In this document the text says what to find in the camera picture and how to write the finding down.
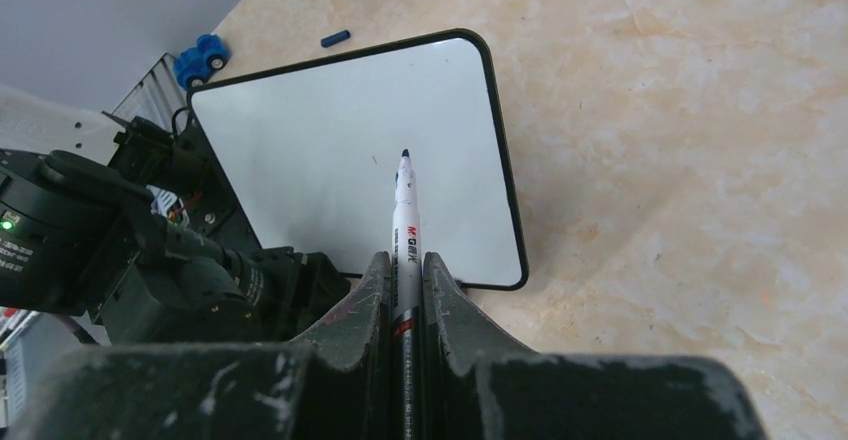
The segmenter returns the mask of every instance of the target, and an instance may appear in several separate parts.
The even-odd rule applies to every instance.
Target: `black cable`
[[[188,116],[186,117],[186,128],[188,128],[188,126],[191,124],[192,115],[188,107],[178,108],[177,111],[175,111],[174,114],[171,115],[171,134],[174,136],[174,141],[177,141],[180,138],[180,133],[177,132],[177,117],[183,112],[189,112]]]
[[[85,345],[100,345],[99,343],[97,343],[97,340],[95,340],[94,337],[92,337],[90,333],[88,333],[84,328],[82,328],[82,325],[77,323],[77,321],[73,318],[67,315],[59,315],[57,313],[51,313],[51,315],[53,316],[53,318],[59,320],[63,325],[68,327],[68,330],[70,330],[71,333],[74,334],[75,337],[77,337],[77,340],[79,340],[80,343]]]

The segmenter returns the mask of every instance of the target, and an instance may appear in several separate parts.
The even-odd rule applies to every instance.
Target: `red wire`
[[[173,214],[174,214],[174,216],[181,214],[183,211],[188,210],[189,208],[191,208],[191,207],[192,207],[192,205],[194,205],[195,203],[197,203],[197,201],[198,201],[198,200],[200,200],[200,197],[202,197],[202,196],[203,196],[203,192],[198,193],[197,195],[193,196],[193,197],[191,198],[191,200],[187,201],[187,202],[185,203],[185,205],[183,205],[182,207],[180,207],[180,208],[178,208],[178,209],[174,210],[174,211],[173,211],[173,212],[171,212],[171,213],[173,213]]]

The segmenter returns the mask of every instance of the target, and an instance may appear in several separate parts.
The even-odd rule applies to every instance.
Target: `toy car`
[[[197,46],[184,51],[174,61],[174,76],[183,90],[199,87],[209,81],[230,60],[230,51],[221,37],[205,34],[197,38]]]

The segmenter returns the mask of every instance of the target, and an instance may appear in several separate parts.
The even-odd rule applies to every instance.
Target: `whiteboard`
[[[422,250],[472,287],[515,289],[527,260],[491,57],[453,30],[211,84],[189,104],[263,248],[361,274],[391,247],[409,149]]]

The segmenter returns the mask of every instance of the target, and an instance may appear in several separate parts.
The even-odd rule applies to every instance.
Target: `blue marker cap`
[[[337,43],[344,42],[348,38],[350,38],[350,31],[342,30],[339,33],[336,33],[334,35],[330,35],[329,37],[326,37],[326,38],[322,38],[321,39],[321,46],[324,47],[324,48],[330,48]]]

